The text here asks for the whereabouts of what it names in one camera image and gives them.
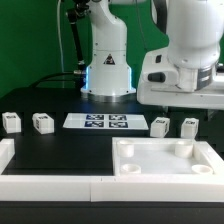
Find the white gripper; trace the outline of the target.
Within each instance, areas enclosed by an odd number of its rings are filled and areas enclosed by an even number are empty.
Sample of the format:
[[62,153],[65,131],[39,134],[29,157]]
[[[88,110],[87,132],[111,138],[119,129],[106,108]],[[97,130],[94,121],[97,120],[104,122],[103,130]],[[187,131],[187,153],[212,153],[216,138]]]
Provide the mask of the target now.
[[224,110],[224,73],[216,66],[178,68],[167,50],[148,52],[143,60],[137,100],[144,105]]

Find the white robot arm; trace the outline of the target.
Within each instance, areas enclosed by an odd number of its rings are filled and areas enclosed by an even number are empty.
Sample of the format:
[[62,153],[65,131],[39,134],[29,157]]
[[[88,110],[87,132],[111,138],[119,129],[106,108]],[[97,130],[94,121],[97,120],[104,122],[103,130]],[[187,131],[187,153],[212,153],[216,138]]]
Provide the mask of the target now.
[[224,0],[151,0],[153,22],[169,44],[145,55],[137,88],[126,62],[126,25],[109,11],[111,3],[132,2],[88,3],[93,56],[82,96],[115,102],[136,94],[144,105],[224,109],[224,72],[218,64]]

